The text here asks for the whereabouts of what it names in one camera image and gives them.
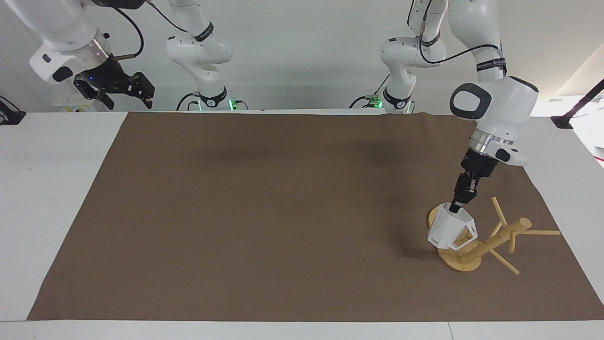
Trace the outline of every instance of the round wooden base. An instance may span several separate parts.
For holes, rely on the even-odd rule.
[[[434,217],[436,217],[436,212],[438,211],[439,207],[436,207],[434,209],[432,209],[430,211],[430,213],[428,214],[428,228],[430,228],[430,226],[432,226],[432,222],[434,221]],[[464,239],[466,238],[469,233],[467,234],[461,234],[457,239]],[[443,260],[443,262],[451,269],[453,270],[457,270],[458,272],[471,272],[473,270],[475,270],[476,268],[478,268],[478,266],[480,266],[480,263],[482,262],[482,257],[478,257],[466,264],[462,264],[461,262],[459,262],[459,258],[463,255],[465,255],[466,253],[468,253],[470,250],[478,247],[480,245],[480,242],[478,240],[474,240],[472,242],[470,242],[467,246],[461,248],[458,251],[455,251],[453,249],[436,249],[437,252],[439,253],[439,256],[441,258],[441,260]]]

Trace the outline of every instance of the wooden dowel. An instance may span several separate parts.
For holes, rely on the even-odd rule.
[[[514,267],[505,258],[503,258],[501,255],[499,255],[498,252],[491,249],[491,250],[489,250],[489,253],[491,253],[496,259],[499,260],[499,262],[503,263],[504,266],[506,266],[509,270],[511,270],[512,273],[514,273],[514,275],[520,274],[520,270],[516,269],[516,267]]]
[[[466,255],[463,255],[459,260],[462,264],[467,264],[477,257],[481,257],[488,253],[490,250],[508,242],[510,240],[510,234],[516,232],[520,234],[530,228],[532,223],[528,218],[522,217],[520,220],[514,222],[509,227],[499,230],[495,236],[489,238],[484,244],[470,250]]]
[[[497,197],[491,197],[491,201],[493,201],[493,206],[495,207],[495,211],[497,211],[499,221],[501,221],[503,223],[503,226],[507,228],[508,224],[506,221],[506,217],[503,215],[503,211],[501,211],[501,206],[499,206],[499,201],[497,201]]]
[[[516,252],[516,235],[517,235],[517,233],[514,231],[510,233],[510,244],[507,248],[507,251],[510,254],[513,254]]]
[[[560,236],[561,232],[558,230],[525,230],[522,232],[522,235],[551,235],[551,236]]]
[[[497,234],[499,232],[499,229],[501,229],[501,226],[503,225],[503,222],[499,222],[497,223],[497,225],[495,226],[495,228],[493,229],[493,232],[491,233],[491,235],[489,237],[493,237],[495,236],[495,234]]]

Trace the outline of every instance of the wooden stand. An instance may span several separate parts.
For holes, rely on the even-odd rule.
[[[495,248],[509,242],[508,251],[510,253],[516,252],[516,237],[518,235],[560,235],[561,233],[557,230],[528,230],[532,224],[528,218],[520,218],[518,221],[507,224],[507,220],[503,215],[503,211],[499,206],[499,202],[496,197],[491,198],[493,206],[499,216],[499,223],[495,226],[490,237],[485,241],[474,240],[465,247],[458,251],[453,249],[437,249],[440,258],[445,264],[459,272],[471,272],[480,266],[483,255],[489,253],[493,255],[499,262],[511,270],[515,275],[520,274],[520,271],[516,269],[511,263],[504,259],[499,253],[495,252]],[[428,214],[428,227],[432,226],[434,217],[439,207],[432,209]],[[461,234],[457,240],[459,242],[467,240],[469,232]]]

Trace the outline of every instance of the white table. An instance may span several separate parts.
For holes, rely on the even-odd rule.
[[[381,114],[381,110],[248,111]],[[27,317],[126,113],[30,113],[0,128],[0,320]],[[604,301],[604,169],[574,132],[531,118],[517,141],[539,189]],[[0,339],[601,339],[581,322],[2,322]]]

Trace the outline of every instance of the brown mat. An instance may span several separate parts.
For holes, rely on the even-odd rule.
[[[474,124],[455,117],[130,113],[29,319],[604,319],[564,238],[448,269],[426,216],[450,200]],[[467,207],[557,229],[522,168]]]

